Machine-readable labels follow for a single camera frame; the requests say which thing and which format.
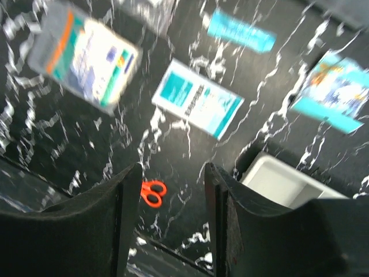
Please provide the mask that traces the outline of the orange handled scissors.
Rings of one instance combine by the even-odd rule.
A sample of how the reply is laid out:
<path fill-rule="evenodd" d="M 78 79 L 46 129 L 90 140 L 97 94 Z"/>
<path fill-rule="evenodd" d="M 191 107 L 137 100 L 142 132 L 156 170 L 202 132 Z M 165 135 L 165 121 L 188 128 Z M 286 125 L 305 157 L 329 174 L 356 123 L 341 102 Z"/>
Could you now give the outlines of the orange handled scissors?
<path fill-rule="evenodd" d="M 166 185 L 158 180 L 143 181 L 141 186 L 141 197 L 152 208 L 160 208 L 162 198 L 167 193 Z"/>

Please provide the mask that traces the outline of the cotton swab packet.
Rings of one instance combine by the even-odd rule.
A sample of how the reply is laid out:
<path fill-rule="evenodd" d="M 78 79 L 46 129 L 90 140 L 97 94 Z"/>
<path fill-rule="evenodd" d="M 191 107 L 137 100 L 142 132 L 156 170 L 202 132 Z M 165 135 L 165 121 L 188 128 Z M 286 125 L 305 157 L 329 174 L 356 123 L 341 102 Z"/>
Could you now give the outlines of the cotton swab packet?
<path fill-rule="evenodd" d="M 113 115 L 137 72 L 142 50 L 70 2 L 48 4 L 29 67 Z"/>

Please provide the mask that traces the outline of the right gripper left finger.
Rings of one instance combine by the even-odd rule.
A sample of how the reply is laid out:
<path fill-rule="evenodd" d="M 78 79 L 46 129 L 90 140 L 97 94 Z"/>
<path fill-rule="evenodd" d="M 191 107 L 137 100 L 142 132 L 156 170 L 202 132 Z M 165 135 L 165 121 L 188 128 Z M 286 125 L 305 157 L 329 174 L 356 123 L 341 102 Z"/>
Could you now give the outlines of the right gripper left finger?
<path fill-rule="evenodd" d="M 2 276 L 123 276 L 142 167 L 42 212 L 1 212 Z"/>

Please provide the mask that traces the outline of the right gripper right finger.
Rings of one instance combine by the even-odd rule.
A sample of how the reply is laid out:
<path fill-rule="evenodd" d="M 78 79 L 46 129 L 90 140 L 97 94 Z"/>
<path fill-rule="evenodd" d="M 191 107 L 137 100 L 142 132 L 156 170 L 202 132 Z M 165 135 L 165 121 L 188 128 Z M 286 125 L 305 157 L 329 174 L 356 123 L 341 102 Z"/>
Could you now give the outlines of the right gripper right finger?
<path fill-rule="evenodd" d="M 215 276 L 367 276 L 368 198 L 313 199 L 290 209 L 208 163 Z"/>

